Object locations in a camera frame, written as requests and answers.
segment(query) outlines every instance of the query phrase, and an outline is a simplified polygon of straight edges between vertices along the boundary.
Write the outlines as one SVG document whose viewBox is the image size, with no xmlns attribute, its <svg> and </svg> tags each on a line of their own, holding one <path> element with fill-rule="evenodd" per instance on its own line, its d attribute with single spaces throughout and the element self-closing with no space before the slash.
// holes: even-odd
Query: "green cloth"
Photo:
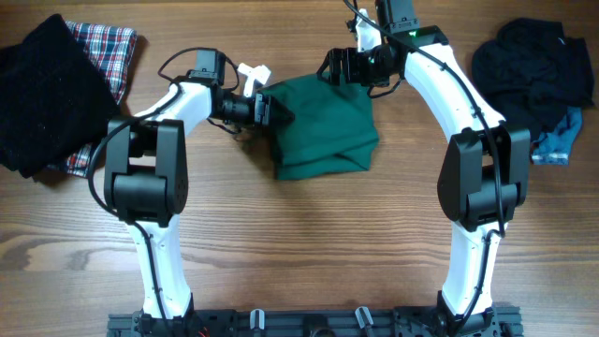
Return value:
<svg viewBox="0 0 599 337">
<path fill-rule="evenodd" d="M 366 88 L 343 80 L 340 86 L 332 86 L 308 75 L 274 84 L 262 93 L 279 103 L 271 108 L 271 116 L 295 114 L 293 123 L 272 130 L 270 148 L 277 179 L 370 168 L 379 138 Z"/>
</svg>

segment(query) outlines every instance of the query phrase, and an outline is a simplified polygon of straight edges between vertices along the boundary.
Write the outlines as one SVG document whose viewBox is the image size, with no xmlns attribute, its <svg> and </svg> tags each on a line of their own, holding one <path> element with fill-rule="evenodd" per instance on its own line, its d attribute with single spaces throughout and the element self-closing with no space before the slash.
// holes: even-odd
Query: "black cable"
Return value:
<svg viewBox="0 0 599 337">
<path fill-rule="evenodd" d="M 358 0 L 354 0 L 354 7 L 358 8 Z M 356 29 L 356 23 L 358 23 L 358 15 L 354 14 L 354 29 Z"/>
<path fill-rule="evenodd" d="M 402 79 L 398 79 L 397 82 L 393 85 L 393 88 L 391 88 L 390 90 L 387 90 L 384 93 L 376 94 L 376 95 L 371 95 L 371 93 L 373 92 L 373 89 L 375 88 L 375 86 L 371 86 L 370 88 L 368 88 L 368 92 L 366 92 L 366 95 L 368 95 L 368 97 L 370 99 L 375 99 L 375 98 L 380 98 L 380 97 L 383 97 L 383 96 L 386 96 L 389 94 L 393 94 L 393 93 L 395 93 L 397 88 L 400 87 L 400 84 L 402 84 Z"/>
<path fill-rule="evenodd" d="M 228 58 L 227 56 L 225 56 L 225 57 L 226 57 L 226 62 L 229 63 L 233 67 L 233 70 L 235 71 L 235 78 L 237 79 L 237 82 L 235 83 L 234 87 L 232 87 L 232 88 L 226 88 L 226 89 L 223 89 L 223 90 L 226 91 L 226 92 L 232 92 L 232 91 L 234 91 L 235 89 L 237 89 L 240 86 L 240 73 L 237 70 L 239 67 L 236 64 L 234 64 L 233 61 L 231 61 L 230 58 Z"/>
<path fill-rule="evenodd" d="M 134 222 L 132 225 L 138 229 L 138 231 L 141 233 L 141 236 L 143 236 L 143 240 L 146 242 L 146 248 L 148 249 L 148 260 L 150 260 L 150 273 L 152 274 L 153 293 L 156 295 L 156 304 L 158 304 L 158 310 L 160 310 L 160 315 L 162 316 L 162 319 L 165 320 L 166 325 L 167 314 L 165 314 L 165 307 L 162 304 L 162 299 L 160 298 L 160 292 L 162 291 L 162 288 L 158 287 L 158 276 L 156 276 L 156 267 L 153 263 L 152 242 L 150 241 L 152 237 L 148 235 L 148 232 L 137 222 Z"/>
<path fill-rule="evenodd" d="M 495 138 L 493 137 L 493 135 L 490 131 L 489 125 L 487 125 L 487 121 L 485 120 L 485 116 L 483 115 L 482 110 L 476 104 L 475 98 L 473 97 L 472 93 L 466 86 L 466 83 L 464 83 L 464 81 L 460 78 L 460 76 L 458 76 L 458 74 L 452 68 L 447 66 L 447 63 L 445 63 L 445 62 L 437 59 L 433 55 L 421 50 L 417 46 L 414 46 L 409 43 L 406 43 L 405 41 L 399 40 L 398 38 L 393 36 L 393 34 L 386 31 L 381 26 L 370 21 L 368 18 L 366 18 L 364 15 L 362 15 L 358 11 L 357 6 L 353 7 L 349 3 L 348 0 L 343 0 L 343 2 L 349 9 L 351 9 L 351 11 L 353 11 L 357 16 L 359 16 L 363 21 L 365 21 L 367 24 L 369 24 L 372 28 L 378 30 L 382 35 L 394 40 L 395 42 L 403 45 L 404 47 L 407 47 L 411 51 L 419 52 L 420 54 L 422 54 L 423 56 L 425 56 L 429 60 L 433 61 L 438 66 L 440 66 L 442 70 L 447 71 L 456 80 L 456 82 L 460 85 L 462 91 L 466 94 L 466 96 L 468 97 L 468 100 L 471 102 L 472 107 L 475 110 L 475 116 L 478 118 L 480 123 L 483 125 L 485 136 L 487 137 L 487 140 L 489 142 L 490 155 L 493 158 L 493 171 L 495 174 L 495 206 L 496 206 L 496 211 L 497 211 L 497 223 L 499 225 L 499 231 L 490 230 L 487 234 L 487 237 L 485 238 L 485 252 L 483 253 L 483 259 L 481 261 L 481 270 L 478 275 L 478 283 L 477 283 L 477 287 L 475 289 L 475 295 L 473 296 L 473 299 L 471 300 L 471 302 L 468 306 L 468 310 L 466 311 L 464 318 L 459 323 L 457 328 L 454 331 L 452 331 L 452 333 L 450 334 L 450 336 L 455 337 L 458 335 L 458 333 L 460 333 L 460 330 L 466 324 L 466 321 L 468 320 L 468 318 L 470 318 L 470 315 L 472 314 L 473 310 L 476 307 L 478 298 L 480 297 L 480 294 L 483 291 L 483 285 L 485 284 L 485 273 L 487 270 L 487 264 L 489 262 L 489 246 L 490 246 L 491 237 L 493 235 L 498 235 L 500 238 L 505 237 L 505 219 L 504 219 L 504 205 L 503 205 L 503 201 L 502 201 L 501 169 L 500 169 L 500 165 L 499 165 L 499 150 L 497 149 L 497 143 L 495 142 Z"/>
<path fill-rule="evenodd" d="M 231 129 L 227 128 L 227 127 L 226 127 L 226 126 L 224 126 L 224 125 L 218 125 L 218 124 L 217 124 L 217 123 L 215 123 L 215 122 L 214 122 L 214 121 L 213 121 L 211 118 L 207 118 L 207 119 L 206 119 L 206 121 L 208 121 L 208 123 L 210 123 L 210 125 L 212 125 L 212 126 L 216 126 L 216 127 L 220 128 L 221 130 L 223 130 L 223 131 L 227 132 L 229 135 L 233 135 L 233 136 L 235 136 L 235 135 L 239 135 L 239 134 L 241 133 L 241 131 L 240 131 L 240 130 L 238 130 L 238 131 L 234 131 L 234 130 L 231 130 Z"/>
<path fill-rule="evenodd" d="M 460 333 L 460 330 L 464 327 L 464 325 L 468 321 L 468 318 L 470 318 L 470 315 L 472 314 L 473 310 L 475 309 L 476 303 L 478 302 L 480 295 L 482 295 L 482 293 L 483 293 L 483 287 L 485 285 L 485 274 L 487 273 L 487 265 L 489 263 L 491 238 L 492 238 L 493 234 L 501 237 L 501 233 L 499 231 L 493 229 L 493 230 L 490 230 L 487 233 L 487 236 L 483 239 L 485 248 L 483 250 L 483 259 L 482 259 L 482 262 L 480 263 L 480 272 L 478 275 L 478 282 L 477 282 L 476 288 L 475 288 L 475 295 L 473 296 L 472 300 L 470 301 L 470 304 L 468 304 L 468 309 L 466 309 L 464 317 L 461 319 L 458 326 L 456 328 L 454 328 L 453 331 L 447 332 L 449 334 L 449 336 L 455 337 Z"/>
</svg>

